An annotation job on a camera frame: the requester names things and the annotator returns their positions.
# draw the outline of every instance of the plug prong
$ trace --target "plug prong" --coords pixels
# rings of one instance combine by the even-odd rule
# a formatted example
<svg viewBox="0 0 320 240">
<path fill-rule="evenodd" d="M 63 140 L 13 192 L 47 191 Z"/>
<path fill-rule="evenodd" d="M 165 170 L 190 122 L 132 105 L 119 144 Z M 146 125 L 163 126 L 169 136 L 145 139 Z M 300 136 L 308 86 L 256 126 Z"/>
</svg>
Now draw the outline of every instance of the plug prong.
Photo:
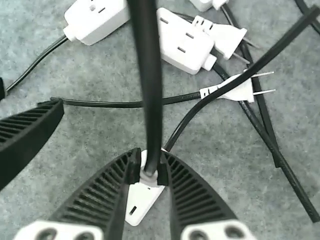
<svg viewBox="0 0 320 240">
<path fill-rule="evenodd" d="M 242 39 L 243 41 L 245 41 L 247 44 L 249 44 L 250 46 L 256 48 L 256 49 L 261 49 L 261 47 L 259 45 L 257 45 L 256 43 L 254 43 L 253 41 L 249 40 L 248 38 L 244 37 Z"/>
<path fill-rule="evenodd" d="M 240 56 L 239 54 L 237 54 L 235 52 L 232 55 L 235 56 L 237 59 L 241 60 L 242 62 L 246 63 L 246 64 L 250 64 L 251 63 L 250 61 L 248 61 L 247 59 L 245 59 L 244 57 Z"/>
<path fill-rule="evenodd" d="M 268 93 L 273 93 L 275 91 L 276 91 L 275 89 L 266 90 L 266 91 L 257 91 L 257 92 L 254 92 L 253 95 L 268 94 Z"/>
<path fill-rule="evenodd" d="M 253 75 L 252 78 L 268 76 L 268 75 L 271 75 L 271 74 L 274 74 L 274 73 L 275 73 L 274 71 L 262 72 L 262 73 L 258 73 L 258 74 Z"/>
</svg>

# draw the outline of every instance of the ribbed texture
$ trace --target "ribbed texture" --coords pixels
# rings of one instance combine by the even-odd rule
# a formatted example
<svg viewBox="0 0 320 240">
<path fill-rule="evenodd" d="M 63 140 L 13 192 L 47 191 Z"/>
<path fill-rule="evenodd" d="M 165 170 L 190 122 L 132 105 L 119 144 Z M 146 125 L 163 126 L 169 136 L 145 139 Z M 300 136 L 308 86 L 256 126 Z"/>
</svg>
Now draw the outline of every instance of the ribbed texture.
<svg viewBox="0 0 320 240">
<path fill-rule="evenodd" d="M 0 147 L 48 113 L 58 101 L 46 102 L 32 110 L 0 120 Z"/>
<path fill-rule="evenodd" d="M 171 236 L 179 239 L 187 225 L 237 217 L 222 198 L 194 170 L 170 153 L 167 160 L 171 192 Z"/>
<path fill-rule="evenodd" d="M 107 229 L 117 208 L 131 155 L 132 152 L 127 152 L 89 179 L 53 218 Z"/>
</svg>

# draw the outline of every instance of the black wire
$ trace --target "black wire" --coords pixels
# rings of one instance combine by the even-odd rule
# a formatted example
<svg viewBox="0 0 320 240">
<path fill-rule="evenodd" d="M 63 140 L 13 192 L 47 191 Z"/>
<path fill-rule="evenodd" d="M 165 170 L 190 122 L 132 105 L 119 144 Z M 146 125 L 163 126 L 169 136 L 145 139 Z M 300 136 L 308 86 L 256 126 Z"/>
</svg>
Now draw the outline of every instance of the black wire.
<svg viewBox="0 0 320 240">
<path fill-rule="evenodd" d="M 308 11 L 308 6 L 305 3 L 304 0 L 294 0 L 296 5 L 298 6 L 298 8 L 300 9 L 302 14 L 306 14 L 306 12 Z M 317 20 L 314 20 L 313 23 L 311 23 L 311 26 L 313 27 L 313 29 L 320 35 L 320 22 Z"/>
<path fill-rule="evenodd" d="M 155 0 L 128 0 L 139 63 L 146 126 L 144 172 L 153 176 L 161 157 L 163 107 L 162 67 Z"/>
<path fill-rule="evenodd" d="M 6 89 L 6 92 L 10 93 L 19 83 L 21 83 L 22 80 L 24 80 L 31 73 L 31 71 L 42 61 L 42 59 L 44 59 L 48 54 L 50 54 L 57 47 L 65 43 L 67 40 L 68 38 L 66 36 L 61 36 L 58 40 L 56 40 L 49 47 L 47 47 L 27 68 L 27 70 L 25 70 L 24 73 Z"/>
<path fill-rule="evenodd" d="M 192 23 L 195 19 L 193 16 L 189 16 L 187 14 L 183 14 L 183 13 L 179 13 L 179 12 L 175 12 L 175 11 L 173 11 L 172 13 L 179 16 L 180 18 L 183 18 L 184 20 L 188 21 L 189 23 Z"/>
<path fill-rule="evenodd" d="M 187 102 L 190 100 L 200 99 L 200 92 L 193 92 L 184 95 L 165 97 L 162 99 L 163 105 L 177 104 L 182 102 Z M 84 101 L 84 100 L 74 100 L 66 99 L 61 97 L 51 97 L 51 100 L 63 101 L 63 104 L 78 107 L 91 107 L 91 108 L 116 108 L 116 109 L 135 109 L 142 108 L 142 101 L 128 101 L 128 102 L 112 102 L 112 101 Z"/>
<path fill-rule="evenodd" d="M 251 78 L 254 74 L 260 71 L 264 66 L 266 66 L 272 59 L 274 59 L 280 52 L 283 51 L 318 15 L 320 14 L 320 9 L 317 6 L 313 6 L 308 11 L 308 14 L 302 16 L 284 36 L 271 47 L 266 54 L 264 54 L 256 63 L 254 63 L 247 71 L 237 77 L 235 80 L 226 84 L 225 86 L 219 88 L 217 91 L 206 96 L 204 99 L 200 100 L 182 119 L 179 125 L 176 127 L 169 140 L 165 144 L 164 149 L 168 152 L 172 149 L 173 145 L 176 143 L 178 137 L 182 131 L 186 128 L 188 123 L 192 118 L 206 105 L 208 105 L 213 100 L 217 99 L 221 95 L 229 92 L 235 87 L 242 84 L 247 79 Z"/>
<path fill-rule="evenodd" d="M 226 81 L 230 76 L 228 73 L 217 63 L 214 64 L 213 69 L 215 72 L 222 78 L 223 81 Z M 290 182 L 294 192 L 296 193 L 297 197 L 301 201 L 304 209 L 308 213 L 310 219 L 313 223 L 320 221 L 319 213 L 316 211 L 315 207 L 311 203 L 310 199 L 308 198 L 308 195 L 304 191 L 303 187 L 301 186 L 299 180 L 295 176 L 294 172 L 291 170 L 290 166 L 288 165 L 288 162 L 284 158 L 284 156 L 279 151 L 279 148 L 270 138 L 267 131 L 264 129 L 262 124 L 260 123 L 259 119 L 255 115 L 254 111 L 251 109 L 250 105 L 247 101 L 239 101 L 239 105 L 244 111 L 245 115 L 248 117 L 270 152 L 273 156 L 276 156 L 278 159 L 278 162 L 281 166 L 281 168 L 284 170 L 284 174 L 287 177 L 288 181 Z"/>
<path fill-rule="evenodd" d="M 234 17 L 232 11 L 230 10 L 230 8 L 228 7 L 227 4 L 224 4 L 221 7 L 225 17 L 227 18 L 228 22 L 230 25 L 236 27 L 236 28 L 240 28 L 239 24 L 237 23 L 236 18 Z M 242 51 L 242 55 L 245 59 L 249 60 L 249 62 L 253 63 L 254 60 L 250 54 L 250 51 L 248 49 L 248 45 L 246 44 L 246 42 L 242 41 L 240 44 L 240 49 Z M 261 84 L 259 81 L 258 77 L 253 77 L 252 78 L 252 87 L 253 90 L 255 92 L 261 92 L 262 88 L 261 88 Z M 266 132 L 269 134 L 270 138 L 272 139 L 273 143 L 278 147 L 278 143 L 277 143 L 277 138 L 275 135 L 275 131 L 274 128 L 272 126 L 272 122 L 271 122 L 271 118 L 270 118 L 270 114 L 267 108 L 267 104 L 266 104 L 266 100 L 263 94 L 260 95 L 256 95 L 255 96 L 256 101 L 258 103 L 259 106 L 259 110 L 260 110 L 260 114 L 261 114 L 261 118 L 263 121 L 263 125 L 264 128 L 266 130 Z M 277 157 L 275 155 L 272 155 L 273 157 L 273 161 L 274 161 L 274 165 L 276 168 L 279 167 L 279 161 L 277 159 Z"/>
</svg>

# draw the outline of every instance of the white outlet adapter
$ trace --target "white outlet adapter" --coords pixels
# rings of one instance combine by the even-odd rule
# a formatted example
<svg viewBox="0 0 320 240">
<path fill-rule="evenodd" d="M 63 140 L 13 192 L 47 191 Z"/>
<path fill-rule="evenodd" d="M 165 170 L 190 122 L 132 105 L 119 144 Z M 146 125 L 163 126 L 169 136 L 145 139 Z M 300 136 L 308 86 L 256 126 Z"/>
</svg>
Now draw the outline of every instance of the white outlet adapter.
<svg viewBox="0 0 320 240">
<path fill-rule="evenodd" d="M 147 150 L 141 152 L 141 168 L 147 161 Z M 142 182 L 137 182 L 129 186 L 128 198 L 126 202 L 125 221 L 138 226 L 153 204 L 156 202 L 165 186 L 151 187 Z"/>
<path fill-rule="evenodd" d="M 211 7 L 214 7 L 215 10 L 219 10 L 221 6 L 227 4 L 229 0 L 190 0 L 190 2 L 200 12 L 205 12 Z"/>
<path fill-rule="evenodd" d="M 85 45 L 93 45 L 126 23 L 130 16 L 127 0 L 76 0 L 64 18 L 68 26 L 63 32 L 70 41 L 78 39 Z"/>
<path fill-rule="evenodd" d="M 201 67 L 210 71 L 217 61 L 210 54 L 215 45 L 213 38 L 163 7 L 156 13 L 162 59 L 192 75 Z"/>
</svg>

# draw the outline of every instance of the gray carpet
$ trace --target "gray carpet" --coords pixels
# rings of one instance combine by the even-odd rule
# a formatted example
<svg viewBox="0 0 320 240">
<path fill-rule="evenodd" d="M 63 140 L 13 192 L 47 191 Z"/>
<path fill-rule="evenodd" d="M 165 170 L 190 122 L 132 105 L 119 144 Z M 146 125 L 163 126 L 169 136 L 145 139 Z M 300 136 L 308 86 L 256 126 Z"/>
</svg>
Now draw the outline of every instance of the gray carpet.
<svg viewBox="0 0 320 240">
<path fill-rule="evenodd" d="M 9 85 L 66 26 L 74 0 L 0 0 L 0 75 Z M 313 0 L 320 5 L 320 0 Z M 195 16 L 188 0 L 160 0 L 160 7 Z M 248 38 L 271 47 L 300 16 L 293 0 L 231 0 Z M 222 12 L 204 17 L 226 23 Z M 320 211 L 320 36 L 309 27 L 263 71 L 261 78 L 281 152 Z M 255 60 L 264 50 L 252 50 Z M 230 74 L 244 69 L 221 60 Z M 214 72 L 189 75 L 163 63 L 164 96 L 191 93 L 219 83 Z M 0 104 L 0 118 L 51 96 L 97 101 L 139 101 L 139 73 L 130 24 L 94 46 L 66 42 L 50 54 Z M 196 100 L 164 107 L 166 141 Z M 0 239 L 46 219 L 84 181 L 121 153 L 144 148 L 142 109 L 66 106 L 60 125 L 32 162 L 0 192 Z M 185 129 L 172 153 L 196 170 L 260 240 L 320 239 L 283 172 L 239 105 L 217 100 Z M 138 227 L 125 224 L 123 239 L 170 239 L 169 192 L 165 190 Z"/>
</svg>

